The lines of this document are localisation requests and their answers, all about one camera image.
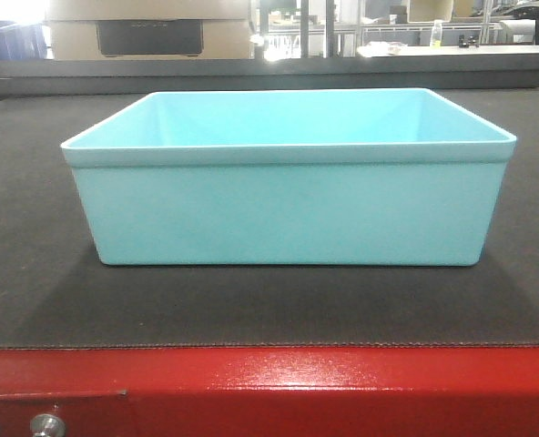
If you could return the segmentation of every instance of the bright window light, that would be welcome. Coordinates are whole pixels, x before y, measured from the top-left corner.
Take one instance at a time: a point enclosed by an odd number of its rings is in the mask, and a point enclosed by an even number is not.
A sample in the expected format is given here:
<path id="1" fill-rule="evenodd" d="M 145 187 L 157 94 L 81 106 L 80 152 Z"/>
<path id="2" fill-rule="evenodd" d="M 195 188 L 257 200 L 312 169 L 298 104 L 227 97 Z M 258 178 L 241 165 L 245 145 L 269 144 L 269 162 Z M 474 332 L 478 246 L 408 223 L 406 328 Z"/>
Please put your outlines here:
<path id="1" fill-rule="evenodd" d="M 37 23 L 45 19 L 48 0 L 0 0 L 0 20 Z"/>

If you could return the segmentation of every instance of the metal bolt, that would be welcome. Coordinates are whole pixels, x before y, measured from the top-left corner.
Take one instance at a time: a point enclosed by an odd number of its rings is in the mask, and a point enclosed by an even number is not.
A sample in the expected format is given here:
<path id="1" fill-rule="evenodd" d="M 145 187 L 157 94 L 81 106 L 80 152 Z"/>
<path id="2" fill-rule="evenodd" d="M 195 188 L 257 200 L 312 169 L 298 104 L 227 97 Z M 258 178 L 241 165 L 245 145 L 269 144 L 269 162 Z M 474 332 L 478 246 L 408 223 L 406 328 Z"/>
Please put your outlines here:
<path id="1" fill-rule="evenodd" d="M 63 437 L 66 425 L 53 414 L 39 414 L 31 421 L 33 437 Z"/>

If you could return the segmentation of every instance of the light blue plastic bin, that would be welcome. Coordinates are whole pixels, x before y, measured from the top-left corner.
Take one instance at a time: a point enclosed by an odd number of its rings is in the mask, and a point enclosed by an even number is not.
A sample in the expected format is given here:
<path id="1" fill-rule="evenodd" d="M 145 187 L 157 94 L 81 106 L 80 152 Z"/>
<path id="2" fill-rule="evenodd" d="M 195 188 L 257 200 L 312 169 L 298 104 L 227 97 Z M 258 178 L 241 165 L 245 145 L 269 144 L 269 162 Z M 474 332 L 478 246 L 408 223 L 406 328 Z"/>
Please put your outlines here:
<path id="1" fill-rule="evenodd" d="M 515 142 L 412 88 L 156 93 L 62 149 L 106 264 L 463 266 Z"/>

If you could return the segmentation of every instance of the plastic bottle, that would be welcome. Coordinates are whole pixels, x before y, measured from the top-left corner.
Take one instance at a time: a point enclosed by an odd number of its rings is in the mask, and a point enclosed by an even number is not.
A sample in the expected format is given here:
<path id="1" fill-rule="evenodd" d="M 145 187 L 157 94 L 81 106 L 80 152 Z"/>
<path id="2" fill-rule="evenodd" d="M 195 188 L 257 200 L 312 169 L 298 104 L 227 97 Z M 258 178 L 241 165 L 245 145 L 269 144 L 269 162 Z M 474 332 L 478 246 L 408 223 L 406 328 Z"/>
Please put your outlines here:
<path id="1" fill-rule="evenodd" d="M 433 20 L 432 37 L 430 38 L 430 47 L 442 46 L 442 20 Z"/>

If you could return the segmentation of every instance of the black conveyor belt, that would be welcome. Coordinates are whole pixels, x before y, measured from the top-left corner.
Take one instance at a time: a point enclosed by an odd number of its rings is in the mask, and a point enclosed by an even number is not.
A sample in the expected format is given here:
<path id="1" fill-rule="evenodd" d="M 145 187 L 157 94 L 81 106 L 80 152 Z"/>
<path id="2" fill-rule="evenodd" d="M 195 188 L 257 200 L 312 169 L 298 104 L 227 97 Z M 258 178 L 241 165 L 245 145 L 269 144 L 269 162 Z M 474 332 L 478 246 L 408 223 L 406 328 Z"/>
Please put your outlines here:
<path id="1" fill-rule="evenodd" d="M 138 96 L 0 102 L 0 348 L 539 344 L 539 89 L 446 91 L 519 137 L 472 268 L 110 268 L 59 144 Z"/>

